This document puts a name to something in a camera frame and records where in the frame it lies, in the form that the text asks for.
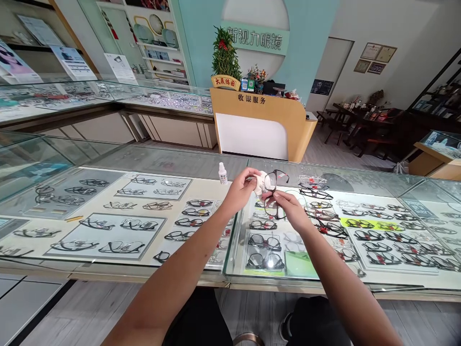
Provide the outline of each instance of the poster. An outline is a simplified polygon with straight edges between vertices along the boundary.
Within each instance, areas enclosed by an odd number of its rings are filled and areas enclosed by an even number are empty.
[[[168,0],[126,0],[126,4],[130,6],[146,7],[152,10],[170,12]]]
[[[328,96],[334,84],[335,82],[324,81],[321,79],[314,79],[314,84],[312,85],[311,94],[319,94],[319,95]]]
[[[124,55],[104,53],[106,59],[110,65],[110,68],[115,74],[115,78],[118,80],[132,80],[136,81],[136,77],[130,63],[126,60]]]
[[[54,33],[48,24],[38,18],[26,17],[18,15],[18,18],[23,22],[26,29],[40,42],[43,46],[60,46],[64,44],[59,37]]]
[[[93,71],[75,48],[50,46],[66,73],[73,80],[96,80]]]
[[[40,76],[2,40],[0,40],[0,69],[0,75],[10,84],[43,82]]]

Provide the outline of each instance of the doorway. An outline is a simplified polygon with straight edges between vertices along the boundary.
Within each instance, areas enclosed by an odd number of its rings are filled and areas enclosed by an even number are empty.
[[[319,88],[317,88],[316,93],[309,94],[309,100],[306,104],[307,111],[315,114],[317,111],[325,110],[353,44],[354,42],[349,40],[328,38],[315,75],[315,79],[319,82],[314,82],[314,86],[317,84]]]

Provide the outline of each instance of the store sign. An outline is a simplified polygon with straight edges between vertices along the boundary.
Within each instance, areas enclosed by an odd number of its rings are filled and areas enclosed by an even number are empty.
[[[419,217],[429,217],[429,218],[437,218],[433,212],[431,212],[426,206],[418,200],[415,199],[403,199],[402,201],[405,202],[407,206]]]
[[[230,21],[222,21],[221,27],[230,33],[235,48],[287,55],[289,31]]]

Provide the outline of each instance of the picture frame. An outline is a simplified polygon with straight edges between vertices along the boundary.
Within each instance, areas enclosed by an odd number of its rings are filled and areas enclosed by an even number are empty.
[[[379,51],[378,55],[376,56],[376,61],[388,63],[392,59],[396,51],[396,47],[383,46]]]
[[[371,61],[359,59],[357,65],[355,66],[354,72],[366,73],[368,67],[370,66]]]
[[[360,59],[376,60],[376,57],[382,47],[382,45],[368,42]]]
[[[373,74],[381,74],[383,73],[385,67],[385,64],[381,64],[379,62],[372,62],[370,68],[368,69],[368,72]]]

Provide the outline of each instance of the shoe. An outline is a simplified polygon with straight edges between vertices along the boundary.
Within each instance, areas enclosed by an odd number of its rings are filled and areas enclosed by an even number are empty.
[[[283,341],[289,342],[291,339],[291,333],[290,333],[290,319],[291,316],[293,315],[292,312],[290,312],[285,318],[280,322],[279,325],[279,334],[280,337],[282,338]]]

